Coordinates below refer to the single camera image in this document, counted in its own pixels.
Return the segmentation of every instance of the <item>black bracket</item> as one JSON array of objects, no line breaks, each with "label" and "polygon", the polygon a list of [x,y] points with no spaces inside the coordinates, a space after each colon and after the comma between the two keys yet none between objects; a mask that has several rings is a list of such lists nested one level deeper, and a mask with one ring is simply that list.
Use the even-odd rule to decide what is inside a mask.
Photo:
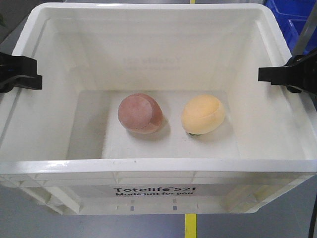
[{"label": "black bracket", "polygon": [[306,56],[294,56],[281,67],[259,68],[258,81],[286,86],[292,93],[317,96],[317,48]]},{"label": "black bracket", "polygon": [[42,89],[37,61],[26,56],[0,53],[0,93],[7,93],[14,87]]}]

